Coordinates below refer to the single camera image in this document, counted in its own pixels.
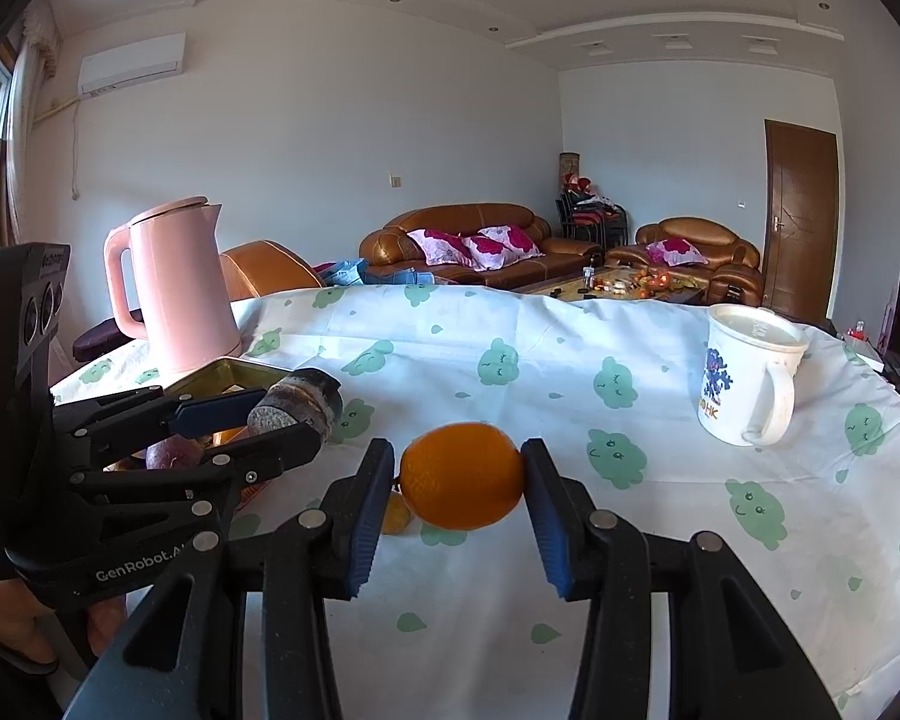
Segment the person left hand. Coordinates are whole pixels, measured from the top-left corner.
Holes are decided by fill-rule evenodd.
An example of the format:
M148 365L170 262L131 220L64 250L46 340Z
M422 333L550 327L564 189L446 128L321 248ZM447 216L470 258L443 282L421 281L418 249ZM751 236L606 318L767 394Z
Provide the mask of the person left hand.
M38 620L51 612L20 580L1 580L0 644L35 663L52 663L55 649L38 627ZM87 642L95 655L102 655L109 648L126 619L126 596L92 606L87 613Z

